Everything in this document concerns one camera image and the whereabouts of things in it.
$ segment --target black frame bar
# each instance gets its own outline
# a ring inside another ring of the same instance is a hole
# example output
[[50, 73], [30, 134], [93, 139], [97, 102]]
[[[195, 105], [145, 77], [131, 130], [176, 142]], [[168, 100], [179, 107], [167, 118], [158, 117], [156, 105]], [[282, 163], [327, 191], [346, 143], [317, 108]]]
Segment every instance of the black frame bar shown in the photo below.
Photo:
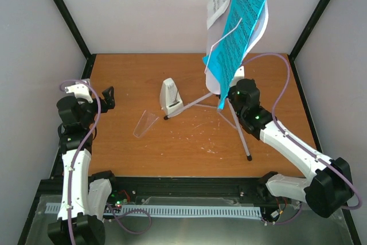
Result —
[[[63, 0], [54, 0], [57, 8], [59, 9], [62, 17], [64, 18], [66, 24], [68, 25], [71, 33], [73, 34], [80, 50], [82, 51], [84, 57], [87, 59], [87, 63], [85, 65], [82, 78], [89, 78], [91, 76], [93, 65], [96, 60], [96, 54], [91, 54], [87, 45], [85, 44], [70, 12], [68, 11], [65, 3]], [[313, 124], [313, 120], [311, 117], [311, 113], [309, 107], [307, 105], [306, 97], [304, 95], [302, 85], [299, 80], [299, 76], [295, 66], [295, 60], [299, 52], [301, 51], [302, 47], [304, 46], [305, 42], [307, 41], [308, 37], [310, 36], [313, 28], [317, 24], [318, 20], [320, 19], [321, 15], [325, 11], [325, 8], [329, 4], [330, 0], [320, 0], [312, 13], [308, 23], [304, 27], [300, 37], [298, 38], [293, 50], [288, 55], [288, 59], [291, 64], [292, 72], [297, 84], [297, 88], [300, 94], [300, 98], [303, 104], [303, 108], [305, 110], [307, 120], [311, 129], [311, 133], [313, 135], [313, 139], [316, 145], [317, 150], [321, 151], [321, 145], [319, 139], [317, 137], [316, 129]], [[48, 180], [41, 180], [40, 186], [37, 189], [36, 196], [34, 198], [32, 207], [29, 211], [28, 218], [26, 220], [25, 226], [23, 228], [21, 237], [19, 239], [18, 245], [23, 245], [26, 242], [26, 238], [28, 236], [28, 232], [30, 230], [30, 226], [32, 224], [35, 211], [37, 209], [37, 205], [40, 200], [41, 195], [57, 195], [61, 194], [62, 186], [63, 186], [63, 165], [61, 160], [60, 152], [57, 153], [56, 160], [54, 162], [54, 166], [50, 175], [50, 179]], [[176, 196], [180, 194], [183, 196], [187, 196], [187, 190], [192, 190], [192, 186], [198, 187], [196, 191], [201, 190], [203, 188], [204, 193], [210, 194], [211, 197], [228, 197], [233, 196], [236, 197], [239, 194], [239, 191], [245, 190], [246, 186], [252, 185], [249, 182], [257, 182], [258, 178], [137, 178], [137, 177], [117, 177], [118, 182], [126, 186], [127, 190], [137, 190], [135, 199], [139, 199], [141, 196], [142, 198], [147, 196], [154, 196], [160, 195], [164, 196], [167, 195], [167, 188], [174, 187], [176, 191]], [[196, 194], [190, 194], [191, 197], [193, 196], [203, 196], [200, 192]], [[248, 198], [248, 200], [255, 200], [256, 199], [252, 196]], [[351, 234], [352, 240], [354, 244], [361, 244], [359, 239], [357, 230], [355, 228], [352, 216], [350, 211], [343, 210], [343, 214], [346, 220], [346, 224], [348, 226], [349, 232]]]

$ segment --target gray floor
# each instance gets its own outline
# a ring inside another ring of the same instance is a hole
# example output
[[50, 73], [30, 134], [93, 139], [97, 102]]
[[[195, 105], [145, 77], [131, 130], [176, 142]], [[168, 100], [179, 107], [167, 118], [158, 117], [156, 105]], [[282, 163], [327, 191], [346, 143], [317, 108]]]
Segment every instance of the gray floor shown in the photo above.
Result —
[[[46, 202], [58, 202], [60, 197], [44, 197], [38, 205], [27, 244], [52, 243], [46, 229], [56, 215], [44, 214]], [[287, 208], [286, 219], [294, 213]], [[120, 244], [353, 244], [341, 212], [323, 219], [312, 211], [303, 211], [291, 224], [264, 226], [260, 221], [222, 218], [152, 218], [153, 224], [143, 235], [130, 235], [115, 222], [105, 222], [106, 245]], [[131, 230], [143, 230], [144, 217], [126, 217], [122, 222]]]

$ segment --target brown wooden tabletop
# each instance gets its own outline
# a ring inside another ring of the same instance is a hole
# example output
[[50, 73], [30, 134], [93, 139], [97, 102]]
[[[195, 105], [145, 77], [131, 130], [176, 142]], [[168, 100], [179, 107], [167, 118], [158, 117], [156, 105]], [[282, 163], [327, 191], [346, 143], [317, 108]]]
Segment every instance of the brown wooden tabletop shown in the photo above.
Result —
[[[116, 107], [101, 115], [90, 174], [112, 170], [116, 176], [134, 177], [261, 177], [277, 171], [301, 176], [280, 153], [243, 131], [253, 158], [247, 161], [237, 131], [213, 108], [194, 106], [163, 120], [159, 93], [166, 78], [173, 78], [184, 104], [208, 93], [203, 56], [97, 55], [91, 84], [99, 94], [114, 86]], [[245, 76], [255, 79], [260, 89], [261, 105], [269, 111], [284, 86], [286, 74], [283, 62], [271, 56], [259, 58], [245, 68]], [[204, 103], [215, 106], [217, 98], [212, 96]], [[132, 133], [144, 110], [159, 119], [143, 137], [136, 138]], [[228, 107], [223, 114], [233, 122]], [[314, 146], [293, 76], [276, 116], [295, 135]]]

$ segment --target gray wall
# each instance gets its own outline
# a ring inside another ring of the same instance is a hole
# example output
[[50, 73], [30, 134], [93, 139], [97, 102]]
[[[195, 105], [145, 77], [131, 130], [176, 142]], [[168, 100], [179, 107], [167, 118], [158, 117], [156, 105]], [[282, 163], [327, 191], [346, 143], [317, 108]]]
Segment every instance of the gray wall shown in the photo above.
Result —
[[14, 245], [57, 151], [58, 84], [85, 59], [52, 0], [0, 7], [0, 243]]
[[[322, 149], [349, 162], [353, 181], [365, 200], [366, 4], [367, 0], [331, 0], [296, 60]], [[367, 205], [352, 215], [362, 244], [367, 244]]]
[[[318, 0], [269, 0], [253, 52], [290, 53]], [[205, 53], [206, 0], [65, 0], [93, 53]]]

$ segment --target blue paper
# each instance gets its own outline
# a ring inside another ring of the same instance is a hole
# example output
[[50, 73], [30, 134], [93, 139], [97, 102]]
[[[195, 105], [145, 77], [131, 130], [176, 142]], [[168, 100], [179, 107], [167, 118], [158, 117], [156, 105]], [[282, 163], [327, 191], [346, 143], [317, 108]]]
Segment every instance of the blue paper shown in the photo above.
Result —
[[[219, 42], [210, 55], [209, 70], [220, 83], [221, 101], [218, 106], [223, 109], [229, 86], [235, 73], [242, 63], [249, 38], [265, 4], [265, 0], [232, 0], [231, 9], [224, 28], [223, 36], [230, 32], [239, 20], [241, 23], [229, 36]], [[207, 64], [208, 57], [203, 58]]]

